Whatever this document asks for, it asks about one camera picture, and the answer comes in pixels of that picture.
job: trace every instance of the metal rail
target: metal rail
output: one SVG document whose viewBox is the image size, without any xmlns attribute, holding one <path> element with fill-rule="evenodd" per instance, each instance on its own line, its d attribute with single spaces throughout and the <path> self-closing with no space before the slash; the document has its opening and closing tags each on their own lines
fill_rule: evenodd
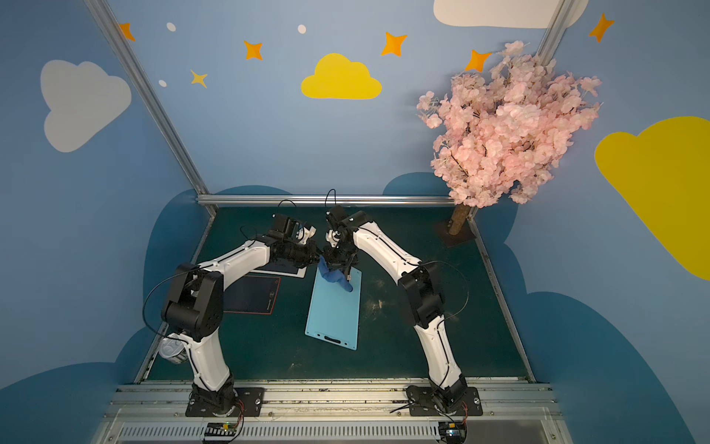
<svg viewBox="0 0 710 444">
<path fill-rule="evenodd" d="M 550 442 L 571 442 L 566 439 L 564 419 L 549 384 L 529 384 L 516 378 L 466 378 L 466 381 L 479 390 L 484 408 L 483 416 L 469 417 L 468 421 L 542 421 Z M 406 409 L 400 414 L 390 413 L 407 402 L 405 390 L 412 384 L 428 386 L 429 382 L 423 378 L 235 381 L 236 386 L 265 388 L 261 415 L 247 418 L 248 426 L 265 423 L 309 426 L 323 421 L 333 424 L 347 421 L 355 426 L 395 421 L 411 426 L 421 421 L 441 421 L 439 416 L 409 416 Z M 205 421 L 214 421 L 214 418 L 185 417 L 190 390 L 186 381 L 119 386 L 94 442 L 115 442 L 124 427 L 200 427 Z"/>
<path fill-rule="evenodd" d="M 249 206 L 275 207 L 284 200 L 290 200 L 301 207 L 318 207 L 325 205 L 325 195 L 198 195 L 197 202 L 201 205 L 219 206 Z M 328 205 L 334 205 L 333 195 L 328 198 Z M 338 195 L 337 203 L 343 206 L 421 206 L 421 207 L 451 207 L 454 201 L 449 196 L 377 196 L 377 195 Z"/>
<path fill-rule="evenodd" d="M 141 99 L 143 99 L 143 103 L 146 104 L 146 108 L 148 108 L 148 112 L 151 113 L 158 129 L 163 133 L 165 141 L 168 142 L 170 149 L 173 151 L 173 154 L 175 154 L 178 163 L 185 172 L 192 187 L 198 194 L 209 194 L 202 176 L 200 176 L 200 173 L 197 171 L 195 163 L 190 158 L 187 148 L 185 148 L 182 139 L 178 135 L 177 129 L 173 126 L 168 113 L 160 103 L 153 87 L 151 87 L 151 81 L 148 79 L 146 72 L 138 61 L 138 57 L 119 29 L 118 22 L 116 21 L 111 7 L 106 0 L 84 0 L 84 2 L 126 70 L 126 74 L 133 82 L 134 87 L 136 87 L 138 94 L 141 96 Z M 208 206 L 207 210 L 210 214 L 215 214 L 214 207 Z"/>
</svg>

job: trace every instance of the yellow cloud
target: yellow cloud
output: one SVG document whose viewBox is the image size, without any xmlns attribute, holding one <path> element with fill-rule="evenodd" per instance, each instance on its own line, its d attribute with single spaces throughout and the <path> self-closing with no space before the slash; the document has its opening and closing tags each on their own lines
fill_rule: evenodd
<svg viewBox="0 0 710 444">
<path fill-rule="evenodd" d="M 610 134 L 596 164 L 646 227 L 695 276 L 710 281 L 710 121 L 675 117 L 638 137 Z"/>
<path fill-rule="evenodd" d="M 320 59 L 314 75 L 301 82 L 301 92 L 313 99 L 373 99 L 381 91 L 364 64 L 336 53 Z"/>
</svg>

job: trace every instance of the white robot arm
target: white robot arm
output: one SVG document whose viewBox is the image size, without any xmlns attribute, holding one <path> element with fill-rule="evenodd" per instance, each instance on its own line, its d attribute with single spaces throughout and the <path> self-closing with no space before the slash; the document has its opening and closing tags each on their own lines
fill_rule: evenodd
<svg viewBox="0 0 710 444">
<path fill-rule="evenodd" d="M 444 326 L 444 297 L 439 289 L 436 263 L 423 264 L 395 244 L 364 212 L 348 215 L 336 206 L 327 213 L 330 243 L 323 255 L 330 269 L 349 279 L 358 251 L 364 251 L 387 271 L 404 291 L 400 311 L 414 327 L 429 364 L 434 401 L 445 413 L 466 392 L 466 379 L 454 360 Z"/>
<path fill-rule="evenodd" d="M 177 268 L 161 317 L 180 332 L 170 338 L 185 343 L 194 374 L 186 416 L 233 416 L 236 396 L 231 372 L 219 344 L 224 290 L 250 271 L 276 258 L 298 268 L 317 264 L 315 228 L 283 215 L 274 215 L 266 234 L 258 235 L 229 253 L 201 264 Z"/>
</svg>

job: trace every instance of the tree stand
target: tree stand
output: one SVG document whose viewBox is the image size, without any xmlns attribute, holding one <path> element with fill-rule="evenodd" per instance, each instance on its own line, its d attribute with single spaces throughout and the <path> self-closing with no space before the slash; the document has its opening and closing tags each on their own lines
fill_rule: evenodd
<svg viewBox="0 0 710 444">
<path fill-rule="evenodd" d="M 434 231 L 444 242 L 444 245 L 451 248 L 454 245 L 463 244 L 464 242 L 474 239 L 474 234 L 471 233 L 471 229 L 466 223 L 470 211 L 471 207 L 458 204 L 454 208 L 454 214 L 451 216 L 451 219 L 438 222 L 434 225 Z"/>
</svg>

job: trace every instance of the orange star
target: orange star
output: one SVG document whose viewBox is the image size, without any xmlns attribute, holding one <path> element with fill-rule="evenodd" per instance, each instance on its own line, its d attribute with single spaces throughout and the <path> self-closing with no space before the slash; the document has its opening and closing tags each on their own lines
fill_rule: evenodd
<svg viewBox="0 0 710 444">
<path fill-rule="evenodd" d="M 382 55 L 394 54 L 397 57 L 402 57 L 402 43 L 407 36 L 395 37 L 390 33 L 385 33 L 387 35 L 387 44 L 385 49 L 382 50 Z"/>
<path fill-rule="evenodd" d="M 257 43 L 255 45 L 252 45 L 248 41 L 244 41 L 244 45 L 246 45 L 246 59 L 249 60 L 250 58 L 258 58 L 259 60 L 263 60 L 261 58 L 261 43 Z"/>
<path fill-rule="evenodd" d="M 130 23 L 124 23 L 122 25 L 119 25 L 121 27 L 121 31 L 123 31 L 124 36 L 126 36 L 127 39 L 136 41 L 135 38 L 133 38 L 133 34 L 131 34 L 131 24 Z"/>
<path fill-rule="evenodd" d="M 476 70 L 478 72 L 483 72 L 484 62 L 489 55 L 491 55 L 491 53 L 478 54 L 475 50 L 471 50 L 471 61 L 468 65 L 466 65 L 466 69 L 464 71 Z"/>
<path fill-rule="evenodd" d="M 596 42 L 601 42 L 601 38 L 604 37 L 604 33 L 607 29 L 609 29 L 609 26 L 613 24 L 614 20 L 607 20 L 604 14 L 602 14 L 599 19 L 599 23 L 596 24 L 596 27 L 591 31 L 589 37 L 596 37 Z"/>
</svg>

